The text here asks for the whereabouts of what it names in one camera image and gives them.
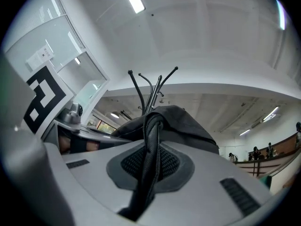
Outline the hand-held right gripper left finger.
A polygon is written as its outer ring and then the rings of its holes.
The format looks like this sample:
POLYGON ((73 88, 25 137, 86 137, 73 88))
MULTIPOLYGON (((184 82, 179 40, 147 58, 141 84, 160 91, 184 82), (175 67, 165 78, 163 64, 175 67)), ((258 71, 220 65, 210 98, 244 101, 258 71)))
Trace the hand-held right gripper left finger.
POLYGON ((68 203, 75 226, 135 226, 117 214, 132 192, 119 189, 106 172, 111 158, 139 145, 139 141, 93 152, 62 155, 45 143, 55 180, 68 203))

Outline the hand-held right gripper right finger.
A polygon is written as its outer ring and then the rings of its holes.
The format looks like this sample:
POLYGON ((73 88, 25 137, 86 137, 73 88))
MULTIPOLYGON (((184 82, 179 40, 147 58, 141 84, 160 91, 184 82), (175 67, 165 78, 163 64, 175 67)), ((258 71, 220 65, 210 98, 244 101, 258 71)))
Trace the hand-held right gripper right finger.
POLYGON ((190 180, 178 191, 156 194, 137 223, 143 226, 223 226, 244 216, 221 181, 234 179, 259 205, 270 198, 269 189, 218 154, 174 142, 167 146, 189 156, 195 165, 190 180))

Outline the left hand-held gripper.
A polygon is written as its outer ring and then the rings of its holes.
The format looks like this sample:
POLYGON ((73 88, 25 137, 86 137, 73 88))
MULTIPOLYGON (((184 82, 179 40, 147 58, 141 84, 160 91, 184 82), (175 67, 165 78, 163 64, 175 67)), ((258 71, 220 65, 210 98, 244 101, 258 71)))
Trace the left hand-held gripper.
POLYGON ((82 106, 73 102, 73 93, 51 64, 35 69, 26 83, 35 93, 24 115, 24 122, 33 134, 39 138, 45 136, 56 118, 79 131, 82 106))

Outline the person's left hand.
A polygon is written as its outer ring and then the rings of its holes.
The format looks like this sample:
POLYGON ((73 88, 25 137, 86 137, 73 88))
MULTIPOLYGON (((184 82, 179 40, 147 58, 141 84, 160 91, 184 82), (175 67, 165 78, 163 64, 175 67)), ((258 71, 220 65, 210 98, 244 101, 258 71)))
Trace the person's left hand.
POLYGON ((58 130, 58 144, 61 154, 91 152, 107 149, 113 146, 113 144, 80 138, 64 129, 58 130))

